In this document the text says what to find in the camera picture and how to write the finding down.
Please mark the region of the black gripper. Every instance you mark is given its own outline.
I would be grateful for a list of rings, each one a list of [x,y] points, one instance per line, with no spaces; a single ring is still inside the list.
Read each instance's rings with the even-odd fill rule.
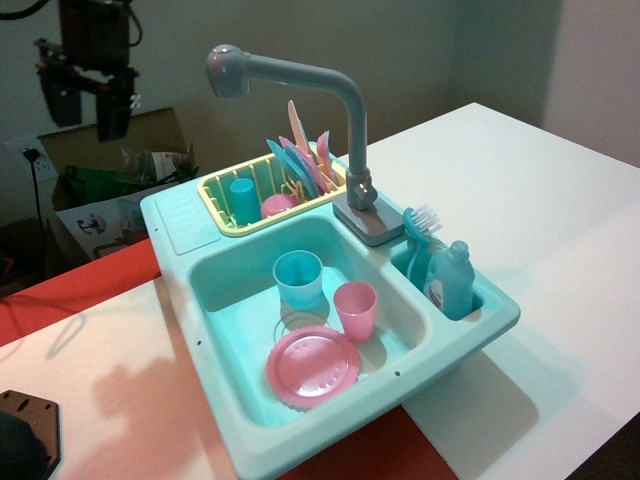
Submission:
[[[82,121],[81,91],[97,93],[99,142],[127,135],[138,73],[130,66],[130,49],[141,30],[131,9],[61,9],[61,43],[39,39],[37,73],[52,121],[58,127]]]

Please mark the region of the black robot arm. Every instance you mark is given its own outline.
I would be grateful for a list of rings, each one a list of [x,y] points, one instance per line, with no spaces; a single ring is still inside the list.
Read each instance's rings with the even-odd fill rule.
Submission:
[[[95,97],[97,138],[127,135],[132,110],[139,105],[130,50],[143,38],[129,1],[60,1],[61,42],[44,38],[36,71],[53,122],[59,127],[82,122],[83,93]]]

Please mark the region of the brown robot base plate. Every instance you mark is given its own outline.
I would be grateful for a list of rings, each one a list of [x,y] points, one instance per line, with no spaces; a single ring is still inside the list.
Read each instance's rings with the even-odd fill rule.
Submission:
[[[59,405],[6,390],[1,393],[1,478],[49,479],[61,461]]]

